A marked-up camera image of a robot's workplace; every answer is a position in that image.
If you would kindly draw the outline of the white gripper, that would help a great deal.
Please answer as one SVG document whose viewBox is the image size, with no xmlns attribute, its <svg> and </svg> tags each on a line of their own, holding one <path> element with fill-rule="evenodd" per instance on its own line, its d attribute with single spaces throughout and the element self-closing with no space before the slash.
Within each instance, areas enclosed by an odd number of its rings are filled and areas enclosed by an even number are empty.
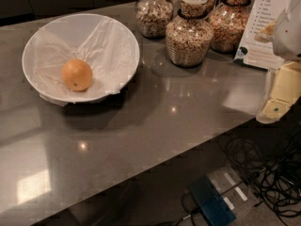
<svg viewBox="0 0 301 226">
<path fill-rule="evenodd" d="M 254 40 L 273 42 L 273 52 L 286 61 L 267 74 L 265 94 L 256 120 L 279 121 L 301 97 L 301 0 L 291 0 L 276 21 L 261 29 Z"/>
</svg>

